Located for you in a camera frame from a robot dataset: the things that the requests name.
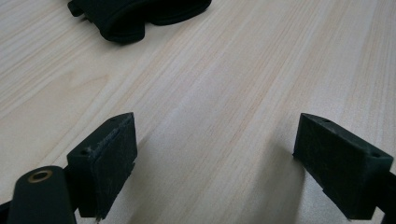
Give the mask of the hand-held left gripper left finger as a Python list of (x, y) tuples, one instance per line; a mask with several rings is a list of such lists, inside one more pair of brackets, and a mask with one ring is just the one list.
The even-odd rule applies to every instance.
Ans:
[(132, 112), (106, 120), (67, 154), (72, 200), (82, 217), (106, 218), (136, 157)]

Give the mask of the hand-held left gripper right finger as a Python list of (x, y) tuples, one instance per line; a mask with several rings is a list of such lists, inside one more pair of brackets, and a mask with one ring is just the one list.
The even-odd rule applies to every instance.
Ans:
[(293, 157), (349, 219), (369, 220), (375, 209), (394, 219), (393, 157), (329, 119), (303, 113)]

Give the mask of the black glove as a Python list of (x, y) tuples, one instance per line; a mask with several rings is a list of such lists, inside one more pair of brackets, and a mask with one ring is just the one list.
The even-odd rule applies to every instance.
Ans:
[(170, 25), (204, 12), (212, 0), (70, 0), (74, 17), (84, 15), (111, 42), (134, 43), (145, 36), (145, 23)]

